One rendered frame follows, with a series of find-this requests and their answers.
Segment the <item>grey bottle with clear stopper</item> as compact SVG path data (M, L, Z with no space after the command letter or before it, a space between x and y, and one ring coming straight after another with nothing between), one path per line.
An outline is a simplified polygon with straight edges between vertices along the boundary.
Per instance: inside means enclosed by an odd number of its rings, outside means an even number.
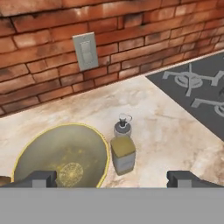
M114 134L116 137L130 137L132 128L130 122L132 121L132 116L121 113L119 115L119 120L114 126Z

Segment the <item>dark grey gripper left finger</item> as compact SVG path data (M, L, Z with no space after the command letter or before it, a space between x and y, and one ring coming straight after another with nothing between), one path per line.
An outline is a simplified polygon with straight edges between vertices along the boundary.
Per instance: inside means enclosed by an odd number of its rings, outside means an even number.
M19 181L14 181L4 187L16 188L48 188L56 187L56 171L34 171L28 177Z

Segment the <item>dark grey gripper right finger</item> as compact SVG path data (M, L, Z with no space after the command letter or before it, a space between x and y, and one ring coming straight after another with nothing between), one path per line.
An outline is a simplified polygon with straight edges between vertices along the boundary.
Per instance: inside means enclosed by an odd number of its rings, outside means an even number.
M166 186L172 188L220 187L220 185L198 178L190 171L168 171L166 177L168 179Z

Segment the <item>yellow-rimmed olive mixing bowl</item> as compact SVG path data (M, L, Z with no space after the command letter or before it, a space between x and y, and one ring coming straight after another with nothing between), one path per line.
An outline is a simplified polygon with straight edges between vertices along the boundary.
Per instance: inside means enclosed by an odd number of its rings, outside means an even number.
M61 124L23 148L13 179L25 179L35 171L55 171L58 187L99 188L107 176L109 159L109 146L97 129L82 123Z

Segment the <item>grey wall socket plate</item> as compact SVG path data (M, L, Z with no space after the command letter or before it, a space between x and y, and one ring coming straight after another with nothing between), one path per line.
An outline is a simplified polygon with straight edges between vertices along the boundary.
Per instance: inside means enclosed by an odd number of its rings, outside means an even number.
M81 71L99 66L95 34L93 32L73 36L73 45Z

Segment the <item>brown round object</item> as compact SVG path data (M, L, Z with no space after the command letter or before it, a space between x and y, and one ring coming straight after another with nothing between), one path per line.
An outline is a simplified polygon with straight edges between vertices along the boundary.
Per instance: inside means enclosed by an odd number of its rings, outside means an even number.
M0 187L6 186L11 183L11 177L0 176Z

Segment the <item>dark grey gas hob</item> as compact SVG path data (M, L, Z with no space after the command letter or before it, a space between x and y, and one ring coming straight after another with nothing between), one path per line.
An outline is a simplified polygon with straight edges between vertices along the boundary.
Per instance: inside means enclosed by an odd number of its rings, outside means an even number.
M147 79L224 141L224 52L147 75Z

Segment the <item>yellow-lidded grey shaker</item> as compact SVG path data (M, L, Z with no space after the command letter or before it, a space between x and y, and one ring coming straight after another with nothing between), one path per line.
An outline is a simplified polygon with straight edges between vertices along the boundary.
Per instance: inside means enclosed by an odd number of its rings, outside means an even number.
M118 176L131 172L135 166L136 146L129 136L114 137L111 142L113 166Z

